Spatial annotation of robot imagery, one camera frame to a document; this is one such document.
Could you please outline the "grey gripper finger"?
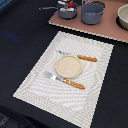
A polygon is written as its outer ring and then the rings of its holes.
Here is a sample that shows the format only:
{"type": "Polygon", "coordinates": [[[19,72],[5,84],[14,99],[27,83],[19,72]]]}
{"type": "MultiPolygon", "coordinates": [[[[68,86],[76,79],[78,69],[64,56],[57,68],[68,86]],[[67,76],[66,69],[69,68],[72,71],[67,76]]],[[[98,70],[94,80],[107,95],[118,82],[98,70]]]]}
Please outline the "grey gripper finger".
{"type": "Polygon", "coordinates": [[[58,4],[61,4],[61,5],[66,5],[67,3],[68,1],[61,1],[61,0],[58,1],[58,4]]]}

